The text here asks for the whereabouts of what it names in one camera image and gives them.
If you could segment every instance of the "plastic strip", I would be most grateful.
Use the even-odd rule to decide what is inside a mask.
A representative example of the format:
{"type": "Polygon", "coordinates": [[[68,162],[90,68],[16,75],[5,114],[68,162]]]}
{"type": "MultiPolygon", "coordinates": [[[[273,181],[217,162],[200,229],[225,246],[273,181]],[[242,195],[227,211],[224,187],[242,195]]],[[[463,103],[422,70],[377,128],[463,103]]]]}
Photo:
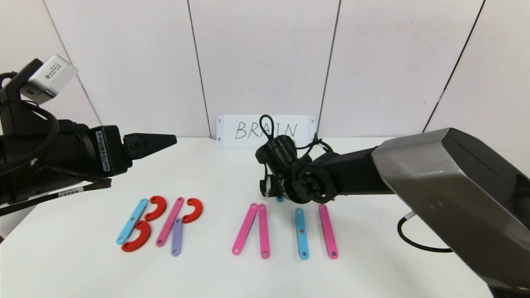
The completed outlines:
{"type": "Polygon", "coordinates": [[[241,251],[243,251],[243,246],[245,245],[246,238],[249,235],[250,228],[252,227],[252,223],[254,222],[257,212],[258,204],[250,204],[249,211],[246,213],[245,220],[243,220],[241,229],[239,230],[237,238],[235,239],[234,246],[232,246],[232,253],[234,255],[237,256],[241,254],[241,251]]]}
{"type": "Polygon", "coordinates": [[[169,236],[169,232],[171,232],[173,223],[176,220],[176,216],[179,214],[180,208],[182,208],[182,204],[184,204],[183,197],[176,199],[175,204],[173,205],[173,208],[171,209],[171,212],[169,213],[169,216],[166,219],[164,227],[160,231],[158,239],[156,239],[156,246],[162,247],[165,244],[167,236],[169,236]]]}
{"type": "Polygon", "coordinates": [[[171,246],[171,254],[176,257],[180,255],[182,248],[182,219],[177,218],[173,224],[173,245],[171,246]]]}
{"type": "Polygon", "coordinates": [[[267,207],[265,204],[260,204],[258,208],[258,221],[260,224],[261,257],[268,259],[270,257],[269,226],[267,223],[267,207]]]}
{"type": "Polygon", "coordinates": [[[305,228],[304,210],[302,208],[296,208],[295,210],[295,223],[298,255],[302,260],[307,260],[309,258],[309,245],[307,244],[307,230],[305,228]]]}
{"type": "Polygon", "coordinates": [[[195,210],[191,214],[182,217],[183,223],[192,223],[202,214],[202,202],[199,199],[191,198],[188,199],[188,205],[195,207],[195,210]]]}
{"type": "Polygon", "coordinates": [[[164,197],[161,196],[152,196],[149,199],[151,204],[156,204],[156,209],[153,212],[149,212],[144,216],[145,221],[150,222],[159,218],[167,208],[167,202],[164,197]]]}
{"type": "Polygon", "coordinates": [[[140,230],[140,236],[138,236],[138,238],[135,240],[125,242],[121,246],[121,250],[124,252],[132,252],[139,249],[140,247],[144,246],[145,242],[147,242],[149,239],[149,236],[151,236],[151,226],[148,222],[138,221],[134,227],[140,230]]]}
{"type": "Polygon", "coordinates": [[[328,208],[325,205],[319,205],[320,221],[322,222],[322,231],[324,232],[324,240],[326,241],[326,248],[328,256],[332,259],[339,257],[337,243],[335,242],[335,235],[333,234],[333,227],[331,226],[330,215],[328,208]]]}
{"type": "Polygon", "coordinates": [[[138,203],[136,209],[134,209],[133,213],[129,217],[129,220],[127,221],[127,223],[123,227],[123,230],[121,230],[120,235],[116,239],[117,244],[124,244],[125,241],[127,241],[127,239],[131,236],[134,226],[142,217],[142,214],[144,213],[148,202],[149,200],[146,198],[140,200],[140,203],[138,203]]]}

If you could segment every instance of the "barcode sticker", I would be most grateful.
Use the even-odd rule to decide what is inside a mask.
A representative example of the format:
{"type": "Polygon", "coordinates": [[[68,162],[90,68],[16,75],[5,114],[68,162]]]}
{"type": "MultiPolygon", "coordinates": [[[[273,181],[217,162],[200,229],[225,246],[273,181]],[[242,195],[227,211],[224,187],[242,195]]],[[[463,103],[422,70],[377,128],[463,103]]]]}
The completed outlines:
{"type": "Polygon", "coordinates": [[[64,197],[64,196],[78,194],[78,193],[83,192],[83,191],[84,191],[84,189],[81,186],[81,187],[76,187],[76,188],[68,189],[68,190],[65,190],[65,191],[61,191],[61,192],[58,192],[57,194],[59,195],[59,198],[60,198],[60,197],[64,197]]]}
{"type": "Polygon", "coordinates": [[[107,156],[107,148],[105,148],[105,140],[103,139],[102,131],[96,131],[96,140],[98,141],[98,149],[100,151],[101,165],[103,166],[103,171],[109,172],[109,157],[107,156]]]}

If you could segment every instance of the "red c-shaped piece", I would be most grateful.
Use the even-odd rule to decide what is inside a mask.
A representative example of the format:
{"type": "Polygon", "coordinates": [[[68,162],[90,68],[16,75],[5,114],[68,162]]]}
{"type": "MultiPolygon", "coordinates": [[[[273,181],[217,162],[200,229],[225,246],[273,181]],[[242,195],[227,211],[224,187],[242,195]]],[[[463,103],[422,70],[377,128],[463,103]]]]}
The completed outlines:
{"type": "Polygon", "coordinates": [[[153,212],[149,212],[144,216],[145,220],[148,222],[159,218],[162,215],[162,213],[164,213],[165,209],[167,208],[167,202],[161,196],[152,196],[151,199],[149,199],[149,201],[151,201],[152,204],[157,204],[158,206],[153,212]]]}
{"type": "Polygon", "coordinates": [[[140,236],[135,240],[125,242],[121,246],[121,250],[124,252],[132,252],[139,249],[147,242],[149,236],[151,236],[151,226],[148,222],[138,221],[134,227],[140,230],[140,236]]]}
{"type": "Polygon", "coordinates": [[[188,199],[188,205],[195,207],[195,210],[191,214],[182,217],[183,223],[191,223],[195,221],[202,213],[202,203],[198,199],[188,199]]]}

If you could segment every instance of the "white table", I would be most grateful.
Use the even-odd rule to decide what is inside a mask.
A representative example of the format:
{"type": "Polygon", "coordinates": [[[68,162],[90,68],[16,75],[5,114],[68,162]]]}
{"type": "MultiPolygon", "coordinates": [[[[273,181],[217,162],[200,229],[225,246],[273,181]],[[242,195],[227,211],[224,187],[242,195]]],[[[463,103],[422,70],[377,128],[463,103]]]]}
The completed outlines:
{"type": "MultiPolygon", "coordinates": [[[[336,152],[373,147],[384,138],[329,138],[336,152]]],[[[312,156],[323,151],[313,150],[312,156]]],[[[305,210],[310,259],[300,260],[296,205],[262,198],[263,166],[255,150],[221,150],[206,138],[179,143],[113,178],[106,190],[37,206],[1,245],[1,294],[11,297],[490,297],[486,284],[453,253],[404,243],[396,224],[409,208],[395,195],[338,197],[328,208],[339,258],[325,252],[316,204],[305,210]],[[149,241],[132,253],[116,238],[144,197],[161,195],[168,210],[149,241]],[[182,253],[155,245],[174,200],[202,200],[204,212],[184,225],[182,253]],[[259,256],[257,220],[241,255],[231,247],[252,202],[268,206],[271,257],[259,256]]],[[[184,205],[180,215],[193,207],[184,205]]],[[[404,226],[411,239],[444,244],[421,219],[404,226]]]]}

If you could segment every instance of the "white sign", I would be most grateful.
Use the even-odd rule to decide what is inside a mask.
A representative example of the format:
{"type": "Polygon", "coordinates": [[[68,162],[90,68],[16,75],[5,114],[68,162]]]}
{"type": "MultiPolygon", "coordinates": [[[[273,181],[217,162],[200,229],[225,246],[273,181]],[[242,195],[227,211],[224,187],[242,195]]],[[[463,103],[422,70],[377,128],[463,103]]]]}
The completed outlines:
{"type": "MultiPolygon", "coordinates": [[[[274,120],[274,137],[287,135],[293,138],[297,147],[303,147],[313,140],[316,121],[313,116],[270,115],[274,120]]],[[[264,133],[260,128],[261,115],[220,115],[217,117],[217,147],[257,149],[267,142],[271,123],[263,119],[264,133]]]]}

